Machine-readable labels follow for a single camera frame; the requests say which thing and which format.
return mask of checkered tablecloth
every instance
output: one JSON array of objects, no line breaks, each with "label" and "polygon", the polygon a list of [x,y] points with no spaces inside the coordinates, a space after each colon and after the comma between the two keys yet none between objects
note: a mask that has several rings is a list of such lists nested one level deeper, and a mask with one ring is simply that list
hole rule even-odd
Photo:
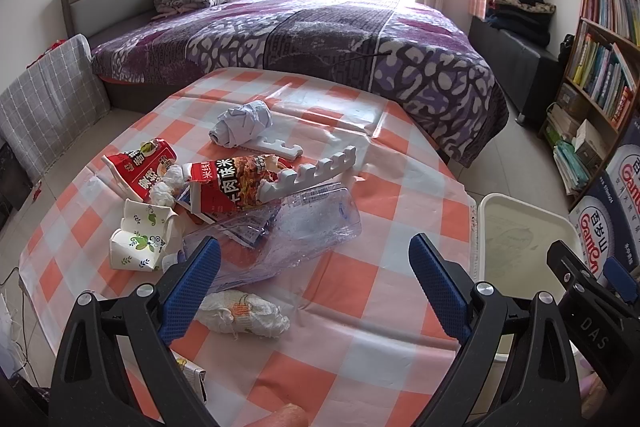
[{"label": "checkered tablecloth", "polygon": [[[343,175],[360,210],[362,235],[279,277],[246,287],[281,306],[290,329],[279,339],[211,333],[197,321],[172,349],[207,370],[207,408],[222,426],[244,426],[285,403],[315,426],[409,426],[449,368],[447,337],[408,263],[426,232],[446,259],[469,267],[472,204],[428,139],[395,102],[297,74],[216,70],[165,100],[117,137],[58,198],[20,257],[20,275],[57,351],[74,299],[107,298],[154,281],[112,270],[108,242],[124,202],[104,153],[167,140],[179,162],[247,154],[213,145],[212,123],[229,107],[264,100],[267,136],[302,145],[315,162],[357,148]],[[140,374],[130,379],[143,411],[157,417]]]}]

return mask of bed frame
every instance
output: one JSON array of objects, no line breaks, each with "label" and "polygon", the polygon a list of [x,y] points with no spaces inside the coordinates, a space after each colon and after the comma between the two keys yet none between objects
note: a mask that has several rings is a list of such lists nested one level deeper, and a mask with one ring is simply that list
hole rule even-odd
[{"label": "bed frame", "polygon": [[[91,49],[135,28],[157,15],[153,0],[60,0],[68,38],[81,33]],[[105,82],[111,105],[149,112],[179,90],[178,86]]]}]

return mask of red snack package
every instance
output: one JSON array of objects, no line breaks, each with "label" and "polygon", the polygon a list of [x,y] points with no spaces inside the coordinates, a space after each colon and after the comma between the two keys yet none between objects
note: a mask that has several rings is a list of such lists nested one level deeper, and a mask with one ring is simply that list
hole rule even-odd
[{"label": "red snack package", "polygon": [[190,182],[191,212],[234,212],[258,206],[262,180],[275,181],[291,164],[273,154],[239,156],[182,167]]},{"label": "red snack package", "polygon": [[137,151],[103,156],[111,174],[127,198],[142,203],[151,187],[160,181],[176,161],[175,152],[161,138],[143,143]]}]

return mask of black bench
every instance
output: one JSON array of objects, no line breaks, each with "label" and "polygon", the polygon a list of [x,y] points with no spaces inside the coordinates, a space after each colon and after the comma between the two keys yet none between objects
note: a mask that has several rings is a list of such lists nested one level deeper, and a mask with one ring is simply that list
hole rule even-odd
[{"label": "black bench", "polygon": [[469,41],[519,111],[517,122],[542,125],[562,81],[558,59],[523,36],[492,28],[478,17],[471,21]]}]

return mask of tiled floor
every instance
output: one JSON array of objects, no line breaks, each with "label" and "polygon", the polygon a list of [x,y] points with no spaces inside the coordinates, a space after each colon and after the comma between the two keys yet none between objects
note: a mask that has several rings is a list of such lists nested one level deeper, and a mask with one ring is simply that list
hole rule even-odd
[{"label": "tiled floor", "polygon": [[478,202],[492,192],[506,194],[567,217],[569,200],[548,144],[537,130],[519,126],[508,102],[510,119],[482,150],[471,167],[450,162],[449,169]]},{"label": "tiled floor", "polygon": [[[491,192],[501,192],[566,216],[567,202],[562,182],[548,146],[536,137],[535,131],[515,123],[515,110],[507,127],[495,137],[468,169],[452,162],[453,174],[462,182],[476,201]],[[36,201],[28,199],[14,212],[0,232],[0,281],[18,264],[20,252],[27,244],[56,198],[100,150],[141,115],[113,110],[87,131],[49,170]],[[14,338],[22,341],[22,292],[17,274],[13,274],[2,289],[9,311],[14,317]],[[31,304],[24,305],[24,328],[28,356],[38,382],[48,386],[53,371],[54,356],[35,320]]]},{"label": "tiled floor", "polygon": [[[33,201],[33,198],[29,197],[20,211],[12,213],[9,221],[0,232],[0,282],[4,280],[14,266],[18,266],[20,252],[27,244],[31,234],[55,203],[56,198],[62,194],[66,186],[76,177],[76,174],[116,136],[137,121],[140,116],[142,115],[136,112],[119,109],[112,110],[84,133],[53,165],[42,182],[42,191],[37,199]],[[33,366],[38,383],[43,387],[48,387],[51,382],[55,359],[40,326],[37,324],[31,303],[26,298],[24,302],[24,326],[21,325],[23,293],[18,288],[17,273],[12,274],[1,291],[6,300],[7,308],[14,319],[13,338],[18,341],[22,350],[24,350],[24,341],[22,339],[22,327],[24,327],[27,354],[31,366]],[[27,372],[31,383],[34,383],[29,367],[27,367]]]}]

